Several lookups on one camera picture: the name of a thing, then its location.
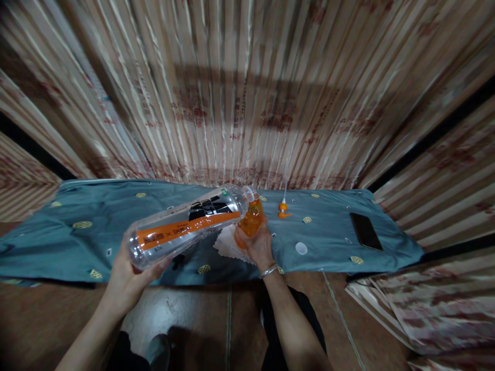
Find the smartphone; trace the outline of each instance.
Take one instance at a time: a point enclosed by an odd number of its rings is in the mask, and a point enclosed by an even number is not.
[[[357,239],[364,247],[369,247],[374,250],[383,251],[382,244],[376,235],[371,220],[364,215],[351,213],[352,224],[356,230]]]

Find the silver bracelet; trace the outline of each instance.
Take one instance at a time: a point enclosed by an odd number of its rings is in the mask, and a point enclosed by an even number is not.
[[[269,275],[270,273],[276,271],[277,269],[278,269],[278,265],[277,265],[277,263],[275,263],[270,268],[268,268],[266,271],[264,271],[263,273],[261,273],[259,275],[259,279],[265,278],[267,275]]]

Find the teal bed cover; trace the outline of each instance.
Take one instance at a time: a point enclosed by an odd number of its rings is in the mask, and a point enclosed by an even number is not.
[[[192,201],[209,190],[157,180],[65,181],[53,201],[0,239],[0,276],[107,282],[122,235],[132,222]],[[274,256],[286,273],[394,272],[417,262],[423,254],[418,243],[374,203],[368,190],[288,190],[286,201],[292,215],[284,220],[277,217],[284,192],[258,193],[270,232],[276,234]],[[351,212],[370,218],[383,251],[359,244]],[[184,264],[175,271],[169,268],[155,284],[256,279],[255,266],[218,254],[213,248],[217,236],[199,242]],[[307,246],[306,254],[296,251],[297,242]]]

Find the shoe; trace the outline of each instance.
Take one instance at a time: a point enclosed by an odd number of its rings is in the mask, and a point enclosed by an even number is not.
[[[151,339],[146,350],[146,360],[152,371],[167,371],[169,369],[171,349],[167,335],[158,334]]]

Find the human hand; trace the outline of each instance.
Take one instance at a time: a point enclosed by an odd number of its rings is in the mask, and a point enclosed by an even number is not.
[[[138,303],[144,288],[161,277],[170,264],[164,259],[143,272],[139,272],[131,263],[126,246],[126,235],[122,240],[120,251],[115,257],[107,289],[100,302],[100,307],[118,319],[123,318]]]
[[[272,254],[272,235],[268,230],[268,218],[263,217],[261,224],[254,235],[247,236],[239,226],[236,226],[236,237],[246,246],[248,255],[253,259],[260,272],[266,271],[275,264]]]

